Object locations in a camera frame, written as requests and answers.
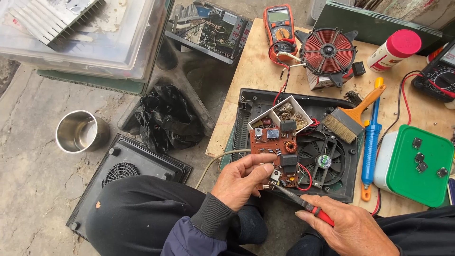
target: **digital multimeter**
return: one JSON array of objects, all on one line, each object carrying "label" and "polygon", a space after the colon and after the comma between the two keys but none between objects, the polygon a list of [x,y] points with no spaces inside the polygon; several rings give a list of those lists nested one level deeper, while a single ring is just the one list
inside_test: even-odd
[{"label": "digital multimeter", "polygon": [[442,102],[452,102],[454,98],[444,94],[434,87],[428,79],[437,86],[449,92],[455,92],[455,40],[449,43],[424,69],[423,77],[415,77],[412,84]]},{"label": "digital multimeter", "polygon": [[[264,11],[263,20],[268,45],[274,44],[273,52],[288,52],[295,56],[297,46],[294,40],[294,19],[291,7],[288,4],[267,7]],[[271,55],[271,57],[276,60],[276,55]],[[291,57],[281,55],[279,59],[285,61],[290,60]]]}]

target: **wooden table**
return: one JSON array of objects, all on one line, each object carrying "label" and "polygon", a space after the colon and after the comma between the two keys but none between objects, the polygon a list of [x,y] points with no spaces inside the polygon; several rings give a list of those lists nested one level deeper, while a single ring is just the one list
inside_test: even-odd
[{"label": "wooden table", "polygon": [[[297,27],[295,29],[308,32],[306,29]],[[366,67],[366,61],[369,55],[373,53],[378,46],[359,41],[354,41],[354,45],[357,46],[358,50],[355,61],[364,62],[366,68],[366,73],[364,75],[352,78],[341,89],[332,87],[324,89],[324,92],[319,92],[319,90],[310,91],[305,69],[295,67],[291,69],[291,75],[286,92],[343,98],[347,91],[354,90],[365,97],[371,90],[373,90],[375,79],[377,77],[383,77],[384,84],[387,85],[387,89],[381,96],[382,98],[378,116],[378,122],[382,124],[383,127],[381,132],[382,135],[385,129],[391,125],[396,118],[394,112],[397,111],[398,88],[401,79],[406,73],[412,70],[421,70],[425,67],[425,57],[414,55],[403,60],[401,63],[397,64],[385,73],[375,73]],[[300,49],[301,44],[299,41],[297,41],[297,46]],[[218,118],[215,130],[213,131],[212,138],[207,146],[207,155],[214,157],[223,152],[220,144],[226,145],[229,134],[233,128],[241,88],[262,89],[277,92],[282,86],[283,82],[280,82],[279,76],[283,67],[273,64],[270,61],[267,56],[267,50],[268,44],[265,36],[263,20],[255,19],[250,30],[248,41],[243,50],[242,57],[240,58],[237,71],[231,83],[231,87],[229,88],[223,108],[221,109],[221,114]],[[404,89],[412,114],[411,125],[444,138],[451,138],[453,132],[451,125],[455,124],[455,112],[447,109],[443,103],[415,90],[411,86],[410,82],[411,79],[408,79],[405,83]],[[390,131],[397,130],[401,124],[406,124],[408,122],[408,115],[403,100],[401,101],[400,111],[402,113],[401,118]],[[362,115],[363,120],[370,118],[371,108],[365,111]],[[360,190],[362,187],[360,179],[362,173],[362,159],[363,152],[360,156],[357,169],[354,202],[352,204],[361,206],[372,212],[377,201],[376,187],[373,186],[372,188],[372,198],[369,202],[364,202],[360,198]],[[379,215],[383,217],[419,212],[428,208],[422,204],[390,194],[386,191],[383,191],[381,195],[382,208]]]}]

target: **hand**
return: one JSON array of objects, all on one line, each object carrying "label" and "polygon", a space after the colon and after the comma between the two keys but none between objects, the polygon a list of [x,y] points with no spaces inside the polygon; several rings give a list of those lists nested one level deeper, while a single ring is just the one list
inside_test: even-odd
[{"label": "hand", "polygon": [[302,195],[301,198],[321,207],[335,222],[335,227],[332,228],[308,211],[295,213],[317,230],[341,256],[399,256],[398,248],[367,210],[338,202],[328,196]]},{"label": "hand", "polygon": [[211,194],[234,211],[247,202],[251,194],[260,197],[256,185],[264,182],[272,174],[275,154],[249,154],[240,160],[226,165],[221,171]]}]

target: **copper coil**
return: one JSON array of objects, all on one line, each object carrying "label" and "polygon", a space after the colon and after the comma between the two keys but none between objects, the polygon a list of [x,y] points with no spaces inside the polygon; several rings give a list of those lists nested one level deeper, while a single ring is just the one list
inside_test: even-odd
[{"label": "copper coil", "polygon": [[288,141],[284,145],[284,149],[289,153],[295,153],[297,151],[297,143],[295,143],[294,141]]},{"label": "copper coil", "polygon": [[[319,50],[323,44],[332,42],[337,49],[337,53],[333,58],[324,58],[319,53]],[[354,48],[352,47],[352,43],[349,41],[349,39],[342,33],[336,34],[334,30],[315,31],[314,34],[310,34],[305,43],[304,50],[317,51],[305,52],[305,59],[312,67],[316,69],[320,67],[320,71],[327,73],[340,72],[343,69],[347,68],[354,56]]]}]

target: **black plastic bag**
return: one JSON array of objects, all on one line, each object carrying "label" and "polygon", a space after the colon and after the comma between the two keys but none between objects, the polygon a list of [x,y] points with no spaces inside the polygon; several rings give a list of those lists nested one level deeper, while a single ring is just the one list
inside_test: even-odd
[{"label": "black plastic bag", "polygon": [[134,115],[142,142],[153,152],[166,153],[196,146],[204,138],[204,127],[179,90],[158,84],[141,98]]}]

